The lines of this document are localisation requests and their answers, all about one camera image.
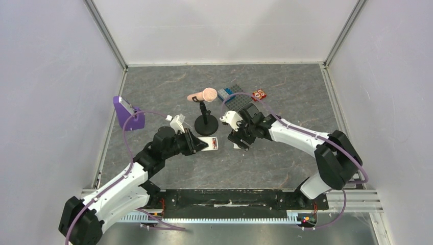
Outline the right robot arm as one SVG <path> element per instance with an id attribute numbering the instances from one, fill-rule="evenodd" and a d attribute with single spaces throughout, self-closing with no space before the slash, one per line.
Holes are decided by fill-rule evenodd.
<path id="1" fill-rule="evenodd" d="M 327 191 L 342 190 L 363 165 L 347 135 L 339 130 L 328 134 L 295 126 L 277 115 L 264 116 L 252 103 L 240 111 L 226 111 L 220 118 L 212 115 L 204 103 L 200 110 L 195 130 L 202 136 L 215 133 L 222 123 L 232 129 L 228 139 L 245 151 L 261 138 L 287 144 L 314 157 L 318 172 L 296 189 L 295 202 L 301 208 L 310 207 Z"/>

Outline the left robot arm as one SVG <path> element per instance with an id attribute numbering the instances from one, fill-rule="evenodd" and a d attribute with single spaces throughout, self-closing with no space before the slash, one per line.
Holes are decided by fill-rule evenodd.
<path id="1" fill-rule="evenodd" d="M 66 201 L 58 227 L 65 244 L 97 244 L 128 213 L 144 206 L 157 207 L 160 189 L 150 179 L 164 168 L 166 159 L 190 156 L 211 146 L 190 129 L 159 128 L 117 176 L 81 199 L 73 196 Z"/>

